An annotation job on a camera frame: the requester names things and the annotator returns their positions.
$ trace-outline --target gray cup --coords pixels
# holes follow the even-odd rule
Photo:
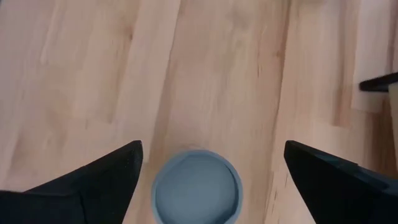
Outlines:
[[[232,224],[242,200],[235,168],[206,150],[176,155],[152,185],[152,210],[158,224]]]

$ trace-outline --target wooden floor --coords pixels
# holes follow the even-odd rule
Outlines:
[[[0,188],[26,190],[141,139],[125,223],[154,223],[150,186],[177,152],[227,158],[238,223],[313,223],[288,139],[397,176],[386,95],[393,0],[2,0]]]

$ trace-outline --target wood grain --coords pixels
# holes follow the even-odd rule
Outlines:
[[[141,139],[146,163],[125,223],[155,223],[156,173],[197,148],[239,172],[237,223],[313,223],[286,140],[398,177],[389,99],[357,88],[398,68],[397,7],[3,0],[0,188],[29,189]]]

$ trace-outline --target blue-gray container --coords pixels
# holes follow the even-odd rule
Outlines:
[[[207,150],[171,158],[152,185],[152,210],[158,224],[232,224],[242,200],[242,182],[235,168]]]

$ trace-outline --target black object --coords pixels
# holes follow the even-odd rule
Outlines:
[[[284,157],[316,223],[398,223],[398,181],[295,141]]]
[[[388,92],[388,86],[395,82],[398,82],[397,72],[363,81],[359,84],[359,89],[362,91]]]
[[[122,223],[141,165],[142,144],[133,141],[26,192],[0,191],[0,223]]]

